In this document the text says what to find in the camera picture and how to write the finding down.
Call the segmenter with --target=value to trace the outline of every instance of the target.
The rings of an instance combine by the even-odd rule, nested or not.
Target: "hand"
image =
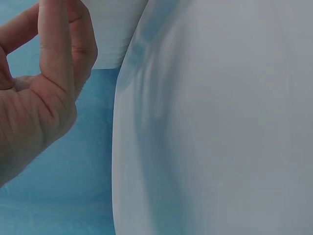
[[[13,79],[6,56],[37,34],[41,73]],[[0,27],[0,187],[72,127],[96,57],[80,0],[40,0]]]

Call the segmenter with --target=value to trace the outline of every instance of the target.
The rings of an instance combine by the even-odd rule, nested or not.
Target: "white plastic container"
[[[312,234],[312,9],[149,0],[116,88],[116,235]]]
[[[99,50],[94,69],[114,69],[122,64],[147,1],[82,1],[90,11]]]

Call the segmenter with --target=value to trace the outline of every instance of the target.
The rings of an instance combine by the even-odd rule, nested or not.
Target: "blue surface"
[[[34,0],[4,0],[0,24]],[[39,72],[35,38],[8,56],[13,76]],[[119,70],[95,70],[73,129],[0,189],[0,234],[113,235],[112,116]]]

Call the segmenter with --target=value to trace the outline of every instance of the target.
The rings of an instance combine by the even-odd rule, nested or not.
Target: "white plastic bottle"
[[[148,0],[82,0],[98,44],[95,69],[119,67]]]

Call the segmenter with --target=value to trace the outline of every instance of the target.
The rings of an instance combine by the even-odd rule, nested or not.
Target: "ribbed plastic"
[[[90,11],[98,45],[98,59],[94,69],[119,67],[148,0],[83,2]]]

